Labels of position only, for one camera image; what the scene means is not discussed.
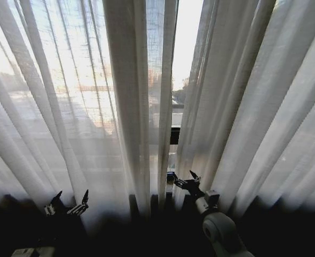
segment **curtain fold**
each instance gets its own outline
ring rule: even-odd
[[[166,198],[177,1],[0,1],[0,203],[63,190],[95,231]]]
[[[195,49],[207,63],[188,85],[178,175],[201,175],[236,217],[256,198],[315,210],[315,1],[217,4],[213,40]]]

